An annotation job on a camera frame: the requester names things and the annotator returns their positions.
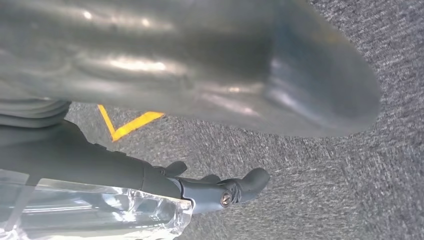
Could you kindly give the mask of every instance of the clear plastic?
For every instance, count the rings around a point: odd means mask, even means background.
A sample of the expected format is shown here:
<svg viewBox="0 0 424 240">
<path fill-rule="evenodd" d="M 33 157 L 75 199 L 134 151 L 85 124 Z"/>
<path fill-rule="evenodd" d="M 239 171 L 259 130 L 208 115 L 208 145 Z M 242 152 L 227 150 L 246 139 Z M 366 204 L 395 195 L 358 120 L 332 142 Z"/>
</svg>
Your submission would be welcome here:
<svg viewBox="0 0 424 240">
<path fill-rule="evenodd" d="M 31 187 L 20 174 L 0 170 L 0 240 L 172 240 L 193 213 L 186 200 L 51 179 Z"/>
</svg>

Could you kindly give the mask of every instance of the yellow floor marking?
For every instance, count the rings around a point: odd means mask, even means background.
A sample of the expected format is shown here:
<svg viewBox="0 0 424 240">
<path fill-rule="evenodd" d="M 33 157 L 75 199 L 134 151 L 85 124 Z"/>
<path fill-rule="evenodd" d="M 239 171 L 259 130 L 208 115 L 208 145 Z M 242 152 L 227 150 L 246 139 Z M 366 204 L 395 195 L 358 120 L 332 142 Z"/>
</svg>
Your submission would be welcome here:
<svg viewBox="0 0 424 240">
<path fill-rule="evenodd" d="M 161 112 L 148 111 L 115 130 L 114 125 L 112 124 L 112 121 L 109 118 L 108 112 L 106 111 L 105 107 L 103 105 L 98 105 L 98 109 L 100 110 L 100 113 L 103 116 L 107 129 L 109 129 L 110 136 L 112 137 L 113 142 L 119 140 L 123 136 L 164 115 Z"/>
</svg>

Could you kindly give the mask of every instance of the gray carpet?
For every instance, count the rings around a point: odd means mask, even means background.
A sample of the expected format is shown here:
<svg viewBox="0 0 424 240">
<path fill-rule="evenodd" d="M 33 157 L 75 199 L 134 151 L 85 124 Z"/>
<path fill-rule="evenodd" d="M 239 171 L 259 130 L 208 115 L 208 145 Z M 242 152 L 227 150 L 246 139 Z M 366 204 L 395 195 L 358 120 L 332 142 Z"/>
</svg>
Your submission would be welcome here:
<svg viewBox="0 0 424 240">
<path fill-rule="evenodd" d="M 312 4 L 378 76 L 381 114 L 366 132 L 283 137 L 166 116 L 112 143 L 95 105 L 72 106 L 90 141 L 155 165 L 185 161 L 187 177 L 271 173 L 259 199 L 193 217 L 180 240 L 424 239 L 424 2 Z M 107 109 L 116 125 L 140 114 Z"/>
</svg>

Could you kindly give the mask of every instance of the metal screw head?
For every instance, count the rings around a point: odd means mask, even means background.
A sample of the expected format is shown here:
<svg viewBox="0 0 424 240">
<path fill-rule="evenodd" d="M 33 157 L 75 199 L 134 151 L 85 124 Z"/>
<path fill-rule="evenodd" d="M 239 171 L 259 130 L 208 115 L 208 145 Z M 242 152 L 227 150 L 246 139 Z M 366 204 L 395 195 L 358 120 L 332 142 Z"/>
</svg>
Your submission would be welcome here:
<svg viewBox="0 0 424 240">
<path fill-rule="evenodd" d="M 231 201 L 232 201 L 231 193 L 229 191 L 223 192 L 221 196 L 221 205 L 224 208 L 226 208 L 231 204 Z"/>
</svg>

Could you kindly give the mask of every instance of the metallic surface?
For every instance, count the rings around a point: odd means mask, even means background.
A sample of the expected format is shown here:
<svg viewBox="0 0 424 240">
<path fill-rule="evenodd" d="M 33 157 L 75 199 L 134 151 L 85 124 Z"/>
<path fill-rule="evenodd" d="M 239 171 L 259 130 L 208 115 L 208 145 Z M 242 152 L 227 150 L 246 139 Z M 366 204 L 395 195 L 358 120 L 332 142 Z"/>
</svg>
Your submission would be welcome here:
<svg viewBox="0 0 424 240">
<path fill-rule="evenodd" d="M 98 103 L 294 136 L 362 131 L 379 112 L 366 62 L 303 0 L 0 5 L 0 99 Z"/>
<path fill-rule="evenodd" d="M 229 191 L 225 191 L 221 197 L 221 205 L 226 208 L 231 204 L 231 193 Z"/>
</svg>

